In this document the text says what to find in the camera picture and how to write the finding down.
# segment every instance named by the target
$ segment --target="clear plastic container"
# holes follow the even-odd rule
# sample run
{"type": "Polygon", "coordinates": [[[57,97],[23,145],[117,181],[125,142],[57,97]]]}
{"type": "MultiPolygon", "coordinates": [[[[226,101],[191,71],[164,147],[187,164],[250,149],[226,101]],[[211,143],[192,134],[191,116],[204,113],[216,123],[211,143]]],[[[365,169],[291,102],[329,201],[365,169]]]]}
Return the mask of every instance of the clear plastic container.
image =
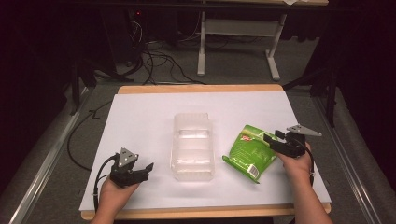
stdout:
{"type": "Polygon", "coordinates": [[[212,125],[206,113],[176,114],[171,169],[180,181],[208,181],[215,173],[212,125]]]}

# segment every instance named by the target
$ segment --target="chip bag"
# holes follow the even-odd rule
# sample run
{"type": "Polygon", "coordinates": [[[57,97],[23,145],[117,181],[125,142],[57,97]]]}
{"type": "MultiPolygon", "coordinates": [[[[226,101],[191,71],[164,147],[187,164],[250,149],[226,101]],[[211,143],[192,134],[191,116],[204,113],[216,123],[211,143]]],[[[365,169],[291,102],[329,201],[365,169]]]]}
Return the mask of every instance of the chip bag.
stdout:
{"type": "Polygon", "coordinates": [[[275,152],[263,140],[264,134],[277,140],[271,133],[246,125],[235,139],[229,157],[222,156],[225,162],[257,184],[260,184],[258,180],[262,172],[276,158],[275,152]]]}

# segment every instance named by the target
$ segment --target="green bag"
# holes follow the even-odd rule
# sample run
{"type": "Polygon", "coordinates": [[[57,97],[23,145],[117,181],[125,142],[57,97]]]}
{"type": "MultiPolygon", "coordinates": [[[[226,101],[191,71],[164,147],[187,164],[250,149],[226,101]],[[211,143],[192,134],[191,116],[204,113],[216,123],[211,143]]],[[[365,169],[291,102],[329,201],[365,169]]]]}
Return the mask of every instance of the green bag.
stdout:
{"type": "Polygon", "coordinates": [[[264,134],[277,140],[271,133],[246,125],[235,139],[229,157],[222,156],[225,162],[257,184],[260,184],[258,180],[262,172],[276,158],[275,152],[263,140],[264,134]]]}

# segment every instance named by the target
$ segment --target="hand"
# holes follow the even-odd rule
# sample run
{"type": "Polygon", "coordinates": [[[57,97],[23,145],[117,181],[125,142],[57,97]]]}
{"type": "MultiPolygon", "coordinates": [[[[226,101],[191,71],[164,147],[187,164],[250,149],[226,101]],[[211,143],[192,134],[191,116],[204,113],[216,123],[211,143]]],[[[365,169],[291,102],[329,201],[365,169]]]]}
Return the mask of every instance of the hand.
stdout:
{"type": "Polygon", "coordinates": [[[127,204],[137,187],[139,187],[139,184],[120,188],[107,178],[102,184],[99,207],[92,223],[112,223],[112,220],[114,220],[117,213],[127,204]]]}
{"type": "MultiPolygon", "coordinates": [[[[311,150],[311,146],[308,143],[305,143],[305,145],[309,150],[311,150]]],[[[283,161],[283,167],[285,167],[286,173],[288,174],[291,182],[301,180],[309,181],[311,158],[309,157],[308,153],[305,153],[303,156],[297,159],[277,152],[276,155],[283,161]]]]}

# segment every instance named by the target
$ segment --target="gray carpet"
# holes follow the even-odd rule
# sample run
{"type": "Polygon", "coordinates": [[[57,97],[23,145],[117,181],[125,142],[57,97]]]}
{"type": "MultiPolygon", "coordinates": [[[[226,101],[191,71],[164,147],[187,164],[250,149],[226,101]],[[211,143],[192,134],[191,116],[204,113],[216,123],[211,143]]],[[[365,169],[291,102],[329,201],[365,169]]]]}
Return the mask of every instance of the gray carpet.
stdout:
{"type": "MultiPolygon", "coordinates": [[[[262,46],[268,43],[268,39],[252,43],[235,41],[219,49],[217,47],[222,45],[221,42],[209,42],[208,45],[212,48],[208,49],[206,53],[205,77],[195,75],[198,54],[197,47],[192,45],[193,43],[179,45],[176,49],[168,46],[161,47],[161,45],[150,47],[152,52],[161,47],[159,50],[172,55],[187,76],[206,84],[259,84],[275,83],[270,78],[268,66],[262,54],[262,46]]],[[[301,75],[315,45],[316,41],[304,43],[298,43],[295,39],[281,41],[276,52],[276,63],[281,75],[279,84],[288,83],[301,75]]],[[[154,68],[152,78],[156,83],[174,82],[176,79],[186,80],[182,79],[183,77],[176,67],[171,69],[172,65],[169,62],[162,64],[161,59],[157,59],[155,64],[158,66],[154,68]]],[[[132,77],[135,78],[134,85],[140,85],[147,79],[148,71],[141,69],[132,77]]],[[[111,100],[118,88],[124,85],[111,80],[98,79],[98,81],[98,86],[92,90],[87,104],[81,110],[78,122],[89,114],[89,110],[96,109],[111,100]]],[[[297,120],[302,125],[323,133],[322,137],[308,137],[307,140],[314,149],[313,154],[317,166],[332,198],[331,218],[334,223],[370,223],[367,221],[367,215],[361,209],[361,204],[356,199],[350,180],[347,178],[337,145],[331,138],[331,130],[327,129],[326,122],[320,115],[321,111],[318,110],[314,99],[305,90],[306,87],[298,88],[298,90],[288,92],[288,96],[297,120]]],[[[91,167],[93,164],[109,108],[110,105],[107,105],[96,113],[96,117],[99,119],[85,120],[71,139],[71,153],[84,166],[91,167]]],[[[347,149],[347,154],[356,173],[372,199],[379,219],[382,223],[396,223],[396,217],[393,214],[396,208],[394,191],[389,187],[370,151],[364,145],[341,95],[337,95],[334,119],[335,130],[343,146],[347,149]]],[[[5,194],[2,195],[0,199],[1,223],[9,222],[39,169],[40,162],[45,159],[46,153],[51,147],[45,139],[53,140],[55,138],[53,135],[59,132],[57,127],[61,130],[65,120],[60,115],[56,122],[54,121],[53,127],[50,127],[43,137],[44,140],[37,143],[5,194]]],[[[87,223],[81,219],[78,208],[88,177],[89,172],[82,170],[70,160],[66,144],[64,144],[62,155],[26,223],[87,223]]],[[[276,224],[288,223],[290,219],[292,217],[275,217],[274,222],[276,224]]]]}

